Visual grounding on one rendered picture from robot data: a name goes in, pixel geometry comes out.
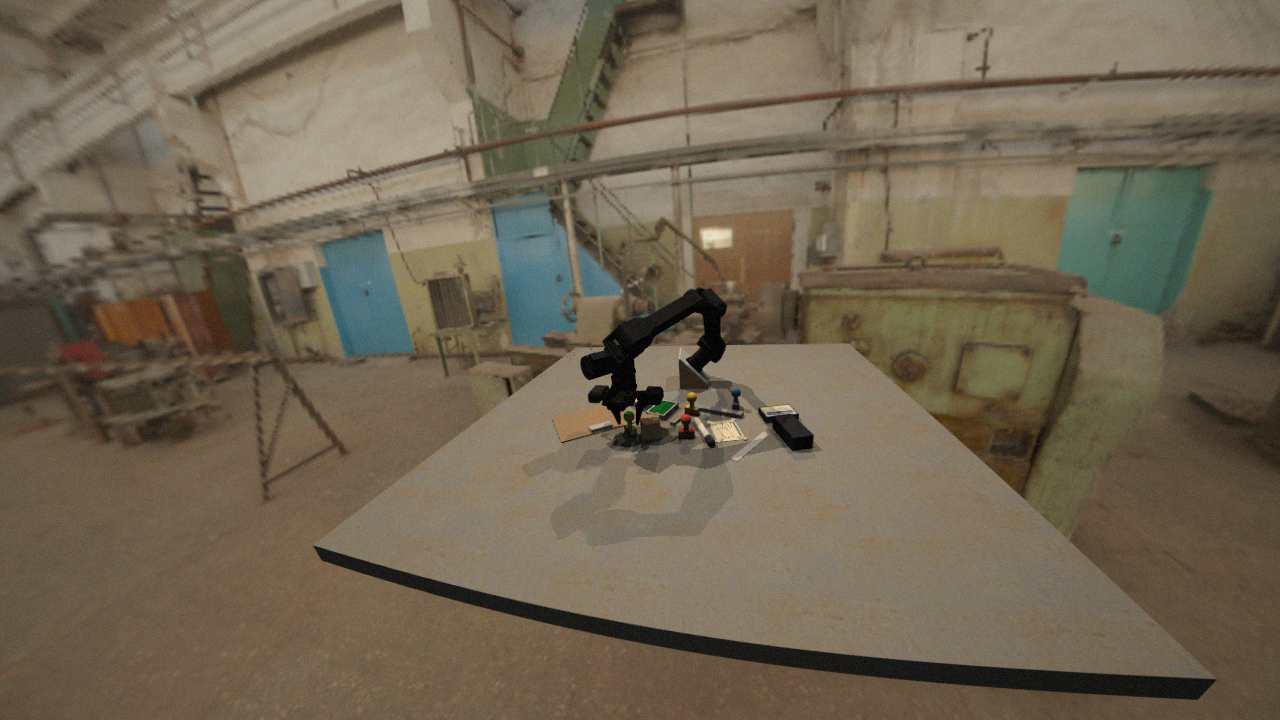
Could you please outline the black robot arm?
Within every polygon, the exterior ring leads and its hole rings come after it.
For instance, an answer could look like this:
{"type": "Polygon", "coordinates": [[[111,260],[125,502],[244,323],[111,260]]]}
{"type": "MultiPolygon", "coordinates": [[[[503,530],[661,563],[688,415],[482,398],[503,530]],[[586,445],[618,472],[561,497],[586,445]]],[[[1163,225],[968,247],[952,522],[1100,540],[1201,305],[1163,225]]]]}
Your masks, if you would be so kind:
{"type": "MultiPolygon", "coordinates": [[[[700,313],[704,319],[705,334],[701,334],[698,345],[700,348],[686,360],[700,373],[708,363],[718,363],[724,354],[724,341],[721,338],[721,316],[724,315],[727,305],[710,290],[689,290],[673,302],[660,307],[645,318],[634,318],[623,322],[603,340],[605,348],[596,354],[582,356],[580,366],[582,375],[593,380],[613,372],[634,370],[634,359],[652,345],[657,334],[671,325],[684,320],[692,313],[700,313]],[[620,345],[614,345],[617,340],[620,345]]],[[[626,407],[634,406],[636,396],[630,380],[620,384],[612,380],[611,389],[605,395],[605,407],[623,413],[626,407]]]]}

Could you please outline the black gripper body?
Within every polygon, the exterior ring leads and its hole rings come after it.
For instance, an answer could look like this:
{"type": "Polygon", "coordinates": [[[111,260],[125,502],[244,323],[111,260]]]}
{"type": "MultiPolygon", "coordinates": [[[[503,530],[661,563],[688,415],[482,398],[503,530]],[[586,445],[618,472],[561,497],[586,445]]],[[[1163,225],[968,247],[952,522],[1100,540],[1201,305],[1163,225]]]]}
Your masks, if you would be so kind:
{"type": "MultiPolygon", "coordinates": [[[[620,384],[625,384],[625,380],[630,380],[631,386],[634,387],[634,395],[637,398],[637,404],[660,405],[662,398],[664,397],[663,388],[659,387],[659,386],[648,386],[646,389],[637,391],[636,389],[637,384],[636,384],[635,373],[636,373],[635,368],[631,372],[613,372],[612,375],[611,375],[611,380],[616,379],[620,384]]],[[[607,395],[608,389],[609,389],[608,386],[595,386],[588,393],[588,402],[589,404],[600,404],[600,402],[605,404],[604,398],[605,398],[605,395],[607,395]]]]}

